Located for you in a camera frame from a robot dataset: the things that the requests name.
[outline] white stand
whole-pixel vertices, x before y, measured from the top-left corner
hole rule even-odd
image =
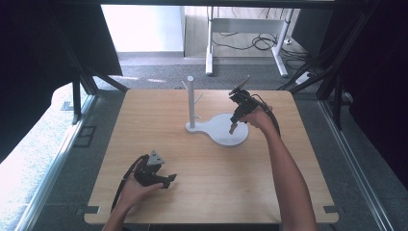
[[[186,123],[186,130],[193,134],[205,134],[214,142],[222,146],[232,147],[244,142],[249,133],[248,125],[245,123],[238,122],[238,126],[234,130],[234,133],[232,135],[229,133],[231,128],[230,118],[233,114],[218,114],[206,122],[195,121],[195,118],[198,116],[194,114],[194,104],[198,101],[202,94],[198,96],[196,100],[194,100],[193,80],[194,78],[189,76],[187,85],[182,82],[189,93],[190,121]]]
[[[282,49],[283,41],[288,32],[293,9],[288,9],[285,20],[271,19],[241,19],[241,18],[214,18],[214,7],[210,8],[208,17],[208,45],[206,54],[205,73],[213,74],[213,33],[248,33],[248,34],[279,34],[279,40],[276,47],[272,47],[273,58],[278,65],[279,72],[282,77],[288,76],[288,71],[285,68],[282,58],[279,53]]]

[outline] white circular base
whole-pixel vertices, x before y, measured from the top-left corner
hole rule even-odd
[[[202,133],[209,136],[214,142],[222,146],[236,146],[241,144],[248,137],[248,125],[238,122],[233,135],[229,133],[231,128],[232,114],[218,114],[206,122],[195,122],[195,127],[191,128],[190,123],[186,123],[186,129],[190,133]]]

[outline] white wall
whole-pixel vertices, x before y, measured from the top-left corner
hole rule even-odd
[[[102,5],[116,52],[184,51],[184,7]]]

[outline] person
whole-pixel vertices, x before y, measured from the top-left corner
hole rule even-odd
[[[259,128],[268,143],[273,181],[284,231],[318,230],[312,200],[306,182],[291,153],[281,140],[279,133],[265,111],[258,107],[254,112],[240,119]],[[126,182],[116,207],[111,213],[104,231],[120,230],[127,212],[138,204],[147,194],[163,185],[142,187],[136,180]]]

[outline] wooden table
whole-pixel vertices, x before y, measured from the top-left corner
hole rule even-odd
[[[197,121],[233,113],[230,90],[204,93],[195,105]],[[318,222],[336,222],[337,213],[292,95],[287,91],[251,90],[273,106],[282,139],[309,187]],[[129,90],[97,177],[86,214],[88,223],[105,223],[121,177],[139,156],[156,150],[166,163],[158,174],[177,173],[169,189],[147,197],[132,211],[129,223],[279,223],[268,146],[259,129],[249,126],[246,141],[222,147],[203,134],[190,134],[186,90]]]

